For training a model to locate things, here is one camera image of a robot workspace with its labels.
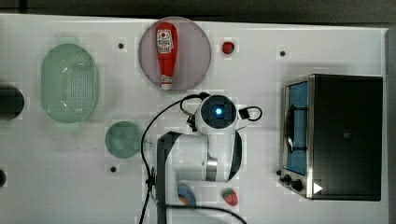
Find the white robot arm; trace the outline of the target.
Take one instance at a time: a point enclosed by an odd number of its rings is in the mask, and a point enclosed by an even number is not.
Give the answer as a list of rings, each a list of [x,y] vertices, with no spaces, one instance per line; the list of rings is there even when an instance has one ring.
[[[175,224],[171,211],[177,206],[196,209],[191,193],[182,186],[187,181],[227,183],[241,167],[242,138],[237,131],[240,116],[226,96],[202,93],[202,102],[191,115],[192,133],[165,133],[157,140],[154,169],[157,223]]]

